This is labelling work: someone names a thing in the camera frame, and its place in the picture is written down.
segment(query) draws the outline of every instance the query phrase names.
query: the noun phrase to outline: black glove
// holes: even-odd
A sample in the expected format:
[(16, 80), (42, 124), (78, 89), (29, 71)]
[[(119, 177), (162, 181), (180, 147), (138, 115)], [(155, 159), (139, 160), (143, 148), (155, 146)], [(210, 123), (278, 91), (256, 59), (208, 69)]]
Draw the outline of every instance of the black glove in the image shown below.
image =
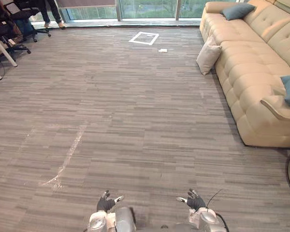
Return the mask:
[(97, 204), (97, 211), (103, 210), (107, 213), (113, 206), (115, 205), (115, 201), (113, 199), (107, 199), (110, 196), (108, 193), (108, 190), (105, 191), (105, 193), (100, 198), (98, 204)]
[(188, 197), (187, 205), (190, 208), (195, 209), (196, 211), (198, 211), (199, 208), (206, 207), (205, 202), (201, 197), (197, 198)]

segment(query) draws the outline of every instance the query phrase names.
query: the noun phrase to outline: beige sofa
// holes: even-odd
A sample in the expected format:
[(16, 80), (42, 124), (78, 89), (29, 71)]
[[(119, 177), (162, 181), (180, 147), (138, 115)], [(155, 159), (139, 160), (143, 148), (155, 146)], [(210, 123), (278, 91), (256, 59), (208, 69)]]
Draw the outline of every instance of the beige sofa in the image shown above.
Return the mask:
[(246, 145), (290, 147), (290, 107), (281, 76), (290, 75), (290, 0), (251, 0), (254, 11), (227, 21), (235, 2), (208, 2), (200, 30), (222, 53), (217, 75)]

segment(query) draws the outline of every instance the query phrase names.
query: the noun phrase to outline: window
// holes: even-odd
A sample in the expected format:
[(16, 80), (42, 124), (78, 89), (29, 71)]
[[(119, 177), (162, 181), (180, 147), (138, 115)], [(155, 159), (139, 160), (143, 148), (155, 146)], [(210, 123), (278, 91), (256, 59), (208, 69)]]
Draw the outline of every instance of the window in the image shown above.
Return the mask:
[(235, 1), (235, 0), (182, 0), (180, 18), (201, 18), (205, 3), (208, 1)]
[(67, 9), (70, 20), (117, 18), (116, 7), (81, 7)]
[[(51, 21), (55, 21), (51, 11), (47, 12), (48, 17)], [(38, 12), (36, 15), (30, 17), (31, 22), (44, 22), (41, 12)]]
[(174, 18), (177, 0), (120, 0), (123, 18)]

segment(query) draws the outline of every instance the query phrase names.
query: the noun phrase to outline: person's leg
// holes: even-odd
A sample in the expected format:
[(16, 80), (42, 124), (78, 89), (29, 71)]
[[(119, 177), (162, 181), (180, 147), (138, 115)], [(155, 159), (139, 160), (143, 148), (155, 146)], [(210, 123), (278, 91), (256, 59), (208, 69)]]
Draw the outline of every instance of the person's leg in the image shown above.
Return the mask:
[(49, 24), (50, 19), (49, 19), (48, 14), (47, 14), (45, 0), (37, 0), (36, 4), (37, 4), (37, 7), (39, 8), (39, 10), (41, 11), (41, 14), (42, 14), (42, 17), (43, 17), (45, 24)]
[(49, 5), (50, 5), (50, 9), (52, 10), (53, 16), (56, 20), (57, 23), (61, 23), (61, 17), (58, 11), (58, 8), (56, 6), (56, 3), (54, 0), (47, 0)]

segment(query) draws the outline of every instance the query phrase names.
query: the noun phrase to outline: beige pillow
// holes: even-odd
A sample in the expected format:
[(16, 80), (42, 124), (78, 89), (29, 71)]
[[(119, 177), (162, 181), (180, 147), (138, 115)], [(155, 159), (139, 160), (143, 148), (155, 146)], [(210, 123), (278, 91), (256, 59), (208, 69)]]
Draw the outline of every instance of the beige pillow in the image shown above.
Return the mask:
[(209, 73), (216, 60), (220, 56), (220, 53), (221, 46), (216, 45), (214, 37), (210, 36), (203, 45), (197, 58), (198, 66), (203, 75)]

